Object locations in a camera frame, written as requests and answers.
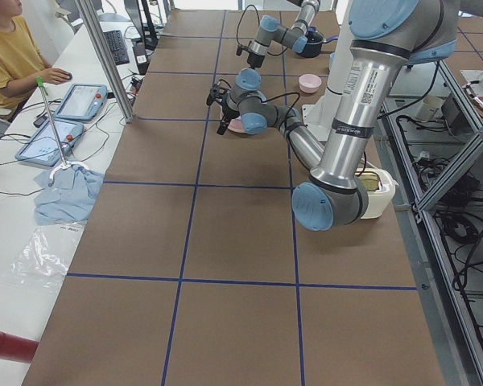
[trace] keyboard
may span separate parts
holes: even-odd
[[[113,54],[114,63],[117,66],[129,63],[129,55],[127,54],[126,42],[123,39],[122,32],[120,30],[106,31],[104,36],[109,50]]]

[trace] small robotic arm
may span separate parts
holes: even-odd
[[[297,44],[298,39],[293,43],[287,35],[295,36],[291,31],[298,29],[304,33],[300,26],[307,29],[309,18],[318,10],[308,1],[301,3],[301,14],[304,11],[308,21],[303,23],[299,16],[294,28],[286,30],[263,19],[249,47],[250,68],[238,74],[231,89],[213,86],[208,104],[216,101],[222,106],[219,133],[241,115],[247,133],[276,127],[289,141],[310,170],[309,181],[294,189],[295,217],[305,228],[319,231],[352,223],[365,213],[368,195],[355,173],[382,102],[403,65],[433,62],[453,53],[460,0],[353,1],[349,14],[355,37],[350,48],[353,62],[348,64],[351,70],[325,146],[308,131],[294,109],[266,103],[259,91],[261,77],[254,70],[261,65],[271,40],[287,47]],[[215,87],[221,92],[214,92]]]

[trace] clear plastic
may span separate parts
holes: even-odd
[[[2,275],[4,282],[58,293],[83,230],[79,223],[38,227]]]

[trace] white table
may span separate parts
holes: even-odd
[[[129,25],[130,23],[102,23],[104,31],[119,29],[122,33]],[[134,31],[132,28],[129,29],[127,35],[134,33]],[[118,66],[121,78],[128,76],[129,70],[137,72],[130,42],[126,41],[126,45],[130,62]],[[78,31],[56,61],[55,67],[70,71],[73,74],[73,83],[108,84],[85,27]],[[124,84],[129,83],[130,78],[125,79]],[[47,84],[48,100],[62,98],[70,85],[71,83],[57,86]],[[39,90],[36,90],[26,106],[40,101],[42,101],[42,98]],[[112,101],[114,100],[107,101],[106,106],[97,117],[105,112]],[[19,114],[10,125],[7,133],[32,135],[36,131],[32,122],[41,111],[43,111],[42,105]],[[86,126],[90,127],[93,123],[94,120]],[[99,124],[110,135],[109,140],[104,149],[85,161],[92,170],[105,172],[122,134],[124,123],[118,105],[112,106],[110,112]],[[86,158],[100,148],[105,137],[104,133],[93,127],[76,144],[73,153],[78,159]],[[0,163],[13,161],[15,153],[20,147],[21,145],[15,141],[0,141]],[[34,177],[46,169],[21,162],[0,166],[0,191],[28,193],[38,190],[39,187],[34,182]],[[34,230],[38,227],[34,221],[34,198],[36,196],[37,194],[28,197],[0,194],[0,331],[39,340],[52,312],[57,295],[40,289],[12,286],[6,284],[2,278],[2,275],[9,269],[10,263],[21,253]],[[0,359],[0,386],[20,385],[27,369],[27,364]]]

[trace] tiled surface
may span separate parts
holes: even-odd
[[[464,85],[467,80],[461,75],[461,70],[483,70],[483,18],[460,18],[457,39],[456,52],[445,62],[456,81]],[[483,112],[476,111],[483,118]]]
[[[276,130],[216,134],[205,99],[246,67],[239,15],[172,15],[187,38],[151,62],[25,386],[442,384],[392,208],[308,232],[290,206],[307,176]],[[262,91],[298,91],[325,56],[267,58]]]

